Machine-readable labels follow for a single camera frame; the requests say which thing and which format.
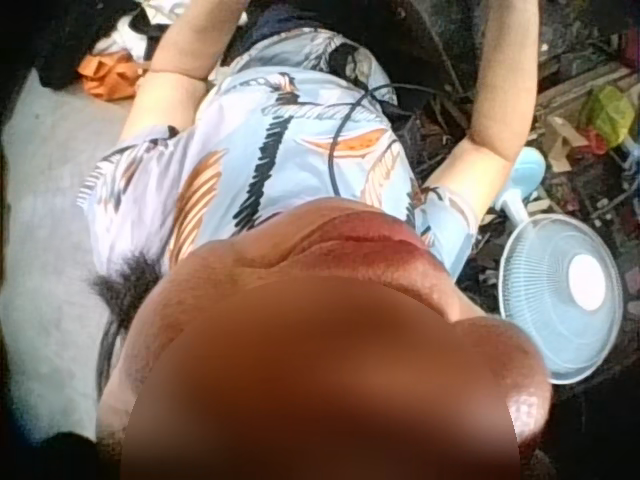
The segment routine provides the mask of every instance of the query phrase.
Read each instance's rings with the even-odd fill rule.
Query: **electric fan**
[[[537,345],[551,382],[570,384],[591,375],[613,347],[622,286],[611,253],[589,227],[566,215],[529,218],[523,199],[544,173],[544,157],[525,148],[495,202],[516,227],[500,263],[500,313]]]

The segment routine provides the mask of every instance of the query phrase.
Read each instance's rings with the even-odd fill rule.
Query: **black cable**
[[[431,93],[434,95],[451,97],[450,94],[435,90],[433,88],[422,87],[420,85],[411,85],[408,83],[386,83],[384,85],[378,85],[377,87],[374,87],[371,90],[363,93],[362,96],[358,100],[356,100],[356,102],[351,106],[347,114],[342,119],[342,123],[340,123],[340,126],[336,130],[336,133],[333,136],[333,141],[331,142],[331,147],[329,148],[329,158],[328,158],[329,179],[331,180],[331,188],[333,189],[333,194],[336,197],[342,196],[340,195],[340,188],[338,187],[338,181],[336,180],[336,172],[335,172],[335,166],[334,166],[335,154],[336,154],[336,149],[338,148],[338,142],[340,141],[340,135],[342,135],[342,132],[347,126],[347,123],[349,123],[349,120],[351,120],[351,117],[355,113],[356,109],[358,109],[364,103],[364,101],[370,96],[372,96],[374,93],[387,88],[404,88],[407,90],[416,90],[420,92]]]

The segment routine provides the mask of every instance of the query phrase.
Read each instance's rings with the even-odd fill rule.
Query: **black hair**
[[[109,309],[96,364],[98,398],[102,396],[111,376],[116,346],[126,338],[142,302],[161,278],[159,259],[136,254],[122,262],[122,267],[115,274],[98,275],[91,282],[93,291]]]

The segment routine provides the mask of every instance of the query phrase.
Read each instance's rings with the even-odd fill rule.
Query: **gray floor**
[[[74,196],[126,113],[127,104],[78,87],[46,90],[32,74],[3,134],[11,210],[0,319],[12,404],[33,440],[59,431],[93,437],[105,310],[87,287],[93,261]]]

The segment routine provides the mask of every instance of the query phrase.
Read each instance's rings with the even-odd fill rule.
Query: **shirt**
[[[332,54],[351,82],[330,75]],[[435,185],[423,192],[375,98],[389,82],[373,55],[325,30],[269,38],[239,57],[178,133],[148,128],[96,165],[78,203],[88,219],[100,273],[133,254],[163,258],[170,270],[212,240],[256,228],[275,215],[336,194],[402,219],[453,277],[466,261],[477,220],[467,202]],[[377,99],[396,102],[392,89]],[[341,122],[353,110],[329,151]]]

